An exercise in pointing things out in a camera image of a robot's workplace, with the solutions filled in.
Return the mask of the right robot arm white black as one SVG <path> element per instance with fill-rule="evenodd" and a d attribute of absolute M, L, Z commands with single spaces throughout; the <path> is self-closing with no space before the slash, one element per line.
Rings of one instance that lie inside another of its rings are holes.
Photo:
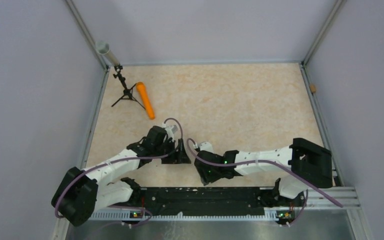
<path fill-rule="evenodd" d="M 219 155 L 209 142 L 194 143 L 188 150 L 205 186 L 220 179 L 286 172 L 274 187 L 273 200 L 279 206 L 287 206 L 305 190 L 320 192 L 333 187 L 332 152 L 305 138 L 294 138 L 289 146 L 266 151 L 229 150 Z"/>

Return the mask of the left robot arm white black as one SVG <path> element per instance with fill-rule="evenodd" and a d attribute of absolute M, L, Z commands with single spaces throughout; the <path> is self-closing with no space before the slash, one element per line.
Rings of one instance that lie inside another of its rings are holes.
<path fill-rule="evenodd" d="M 176 133 L 183 133 L 179 124 L 155 125 L 146 136 L 115 156 L 92 167 L 70 168 L 51 199 L 55 216 L 78 227 L 94 212 L 111 205 L 125 203 L 129 207 L 136 206 L 141 194 L 119 178 L 155 159 L 167 164 L 189 164 L 191 161 L 183 150 L 183 138 L 175 139 Z"/>

